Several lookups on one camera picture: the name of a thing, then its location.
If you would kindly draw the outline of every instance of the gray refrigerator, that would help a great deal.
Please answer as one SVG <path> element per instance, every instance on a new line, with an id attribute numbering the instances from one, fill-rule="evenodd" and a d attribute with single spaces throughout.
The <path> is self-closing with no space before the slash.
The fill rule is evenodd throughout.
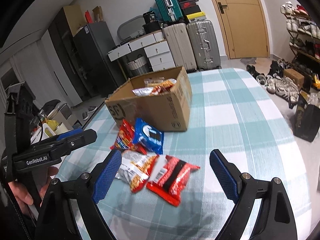
<path id="1" fill-rule="evenodd" d="M 83 61 L 84 76 L 101 96 L 107 97 L 125 83 L 117 62 L 111 62 L 107 56 L 115 43 L 106 22 L 87 24 L 73 40 Z"/>

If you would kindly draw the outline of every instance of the cable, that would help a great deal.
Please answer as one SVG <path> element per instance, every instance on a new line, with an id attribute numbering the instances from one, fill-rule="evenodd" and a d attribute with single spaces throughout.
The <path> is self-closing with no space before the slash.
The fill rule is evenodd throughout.
<path id="1" fill-rule="evenodd" d="M 40 117 L 39 117 L 39 115 L 38 115 L 38 114 L 37 114 L 37 117 L 38 117 L 38 119 L 39 119 L 40 126 L 41 126 L 41 135 L 40 135 L 40 140 L 39 140 L 39 142 L 41 142 L 41 140 L 42 140 L 42 136 L 43 136 L 43 125 L 42 125 L 42 122 L 41 122 Z"/>

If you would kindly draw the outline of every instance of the teal suitcase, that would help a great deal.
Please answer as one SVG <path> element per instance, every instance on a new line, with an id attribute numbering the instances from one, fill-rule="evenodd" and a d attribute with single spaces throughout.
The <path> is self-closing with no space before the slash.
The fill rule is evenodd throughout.
<path id="1" fill-rule="evenodd" d="M 164 22 L 184 22 L 178 0 L 156 0 Z"/>

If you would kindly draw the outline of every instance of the light blue checkered blanket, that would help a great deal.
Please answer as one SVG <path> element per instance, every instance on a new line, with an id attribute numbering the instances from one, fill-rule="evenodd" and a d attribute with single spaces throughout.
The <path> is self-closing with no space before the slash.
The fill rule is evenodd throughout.
<path id="1" fill-rule="evenodd" d="M 228 200 L 210 165 L 209 154 L 219 149 L 241 172 L 254 178 L 279 177 L 289 196 L 298 239 L 304 240 L 311 224 L 306 169 L 291 130 L 268 94 L 249 73 L 240 69 L 189 74 L 192 106 L 186 132 L 166 132 L 164 154 L 198 165 L 173 207 L 144 188 L 131 194 L 115 179 L 107 197 L 98 203 L 117 239 L 214 239 L 234 206 Z M 118 128 L 103 107 L 87 127 L 97 141 L 71 153 L 57 177 L 76 179 L 90 172 L 110 152 Z M 248 239 L 261 200 L 256 200 L 242 239 Z M 76 219 L 83 239 L 90 239 L 79 212 Z"/>

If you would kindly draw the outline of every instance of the silver suitcase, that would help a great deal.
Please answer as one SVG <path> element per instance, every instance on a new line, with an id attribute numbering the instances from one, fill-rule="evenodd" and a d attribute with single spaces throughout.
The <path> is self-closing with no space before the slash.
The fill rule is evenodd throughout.
<path id="1" fill-rule="evenodd" d="M 212 22 L 196 21 L 187 24 L 198 68 L 208 70 L 221 68 L 220 53 Z"/>
<path id="2" fill-rule="evenodd" d="M 167 39 L 176 67 L 184 66 L 186 70 L 197 68 L 191 42 L 184 23 L 174 24 L 164 28 L 164 36 Z"/>

